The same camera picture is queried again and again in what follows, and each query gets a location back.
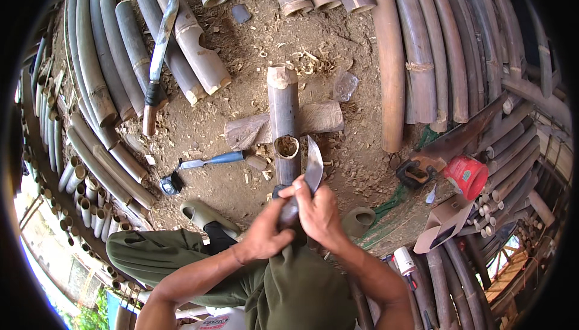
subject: curved knife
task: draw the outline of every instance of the curved knife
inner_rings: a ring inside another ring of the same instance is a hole
[[[165,52],[167,51],[167,45],[169,44],[178,11],[179,0],[169,0],[161,20],[159,34],[155,38],[153,58],[150,60],[149,86],[147,86],[147,92],[145,93],[145,112],[143,114],[143,135],[147,137],[151,137],[155,133],[155,117],[157,115],[157,107],[161,103],[161,90],[163,90],[159,84],[161,68],[163,67]]]
[[[324,162],[322,160],[320,148],[315,143],[314,139],[308,135],[308,164],[306,166],[306,173],[303,180],[308,184],[308,187],[310,187],[312,196],[320,186],[323,172]],[[292,199],[281,208],[280,217],[277,220],[277,227],[279,230],[289,228],[295,223],[298,218],[298,209],[298,201],[295,197],[292,197]]]

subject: black sock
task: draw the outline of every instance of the black sock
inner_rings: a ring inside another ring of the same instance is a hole
[[[203,230],[209,236],[209,244],[206,245],[207,253],[211,256],[218,254],[237,243],[236,240],[229,237],[221,224],[217,221],[210,222],[203,227]]]

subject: hand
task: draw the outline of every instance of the hand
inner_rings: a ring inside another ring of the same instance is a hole
[[[344,240],[349,242],[342,229],[336,194],[325,182],[320,184],[312,198],[308,184],[303,180],[303,175],[300,175],[292,186],[280,190],[278,194],[282,198],[295,196],[303,230],[330,252],[334,252]]]
[[[243,265],[256,259],[266,259],[278,254],[295,237],[295,231],[284,229],[278,232],[277,219],[281,207],[287,201],[274,199],[254,220],[245,238],[232,247],[238,261]]]

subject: red container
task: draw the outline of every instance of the red container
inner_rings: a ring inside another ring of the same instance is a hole
[[[459,190],[466,200],[474,200],[485,187],[489,177],[489,169],[486,165],[466,155],[454,157],[443,172],[444,177]]]

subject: slipper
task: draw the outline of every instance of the slipper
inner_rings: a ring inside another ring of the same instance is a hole
[[[182,203],[181,212],[201,230],[203,230],[206,224],[217,221],[220,223],[223,231],[233,239],[239,237],[242,233],[242,230],[236,224],[223,218],[223,216],[213,208],[201,201],[190,200]]]
[[[376,219],[376,212],[368,207],[358,207],[342,218],[342,228],[349,237],[362,238]]]

